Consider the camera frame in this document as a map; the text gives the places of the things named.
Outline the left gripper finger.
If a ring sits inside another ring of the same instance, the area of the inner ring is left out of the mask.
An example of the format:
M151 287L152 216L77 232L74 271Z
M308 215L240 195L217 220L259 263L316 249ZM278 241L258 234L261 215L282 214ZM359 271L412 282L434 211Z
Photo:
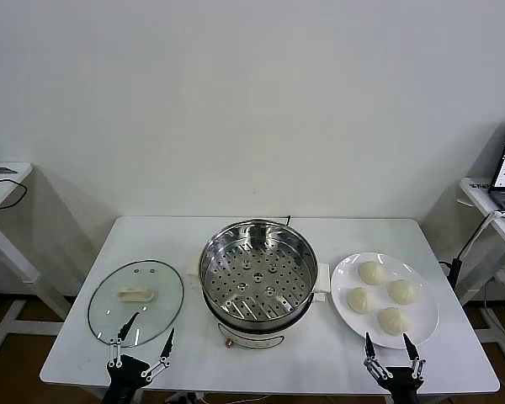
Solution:
M173 349L173 337L175 329L169 333L167 341L156 362L151 364L147 370L141 372L142 378L155 378L170 366L170 355Z
M127 337L129 331L131 330L136 318L140 315L140 312L137 311L133 314L133 316L130 318L130 320L124 324L121 329L119 330L118 334L116 337L111 338L109 340L109 361L107 365L110 368L120 368L122 366L122 360L121 360L121 347L122 347L122 342L125 340Z

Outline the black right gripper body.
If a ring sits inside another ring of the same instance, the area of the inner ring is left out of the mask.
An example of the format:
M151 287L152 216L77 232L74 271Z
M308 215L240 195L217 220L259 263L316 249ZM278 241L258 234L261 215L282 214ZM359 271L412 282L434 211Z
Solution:
M377 380L380 387L391 394L395 404L418 404L417 391L422 386L422 376L410 367L387 367L388 375Z

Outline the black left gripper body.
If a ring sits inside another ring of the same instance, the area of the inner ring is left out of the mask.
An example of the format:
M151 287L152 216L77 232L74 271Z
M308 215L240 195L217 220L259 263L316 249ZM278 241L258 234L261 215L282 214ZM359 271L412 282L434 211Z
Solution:
M130 404L139 389L150 384L150 365L144 361L122 354L121 366L107 365L110 384L102 399L102 404Z

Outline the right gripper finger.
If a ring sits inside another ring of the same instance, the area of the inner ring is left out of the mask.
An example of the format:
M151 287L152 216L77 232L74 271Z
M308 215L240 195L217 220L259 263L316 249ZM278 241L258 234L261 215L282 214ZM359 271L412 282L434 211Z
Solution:
M380 363L375 355L374 344L369 333L365 333L365 359L364 366L374 379L389 379L391 373Z
M402 334L406 346L408 357L411 361L412 377L422 378L423 367L426 360L422 359L417 351L417 347L413 344L406 333Z

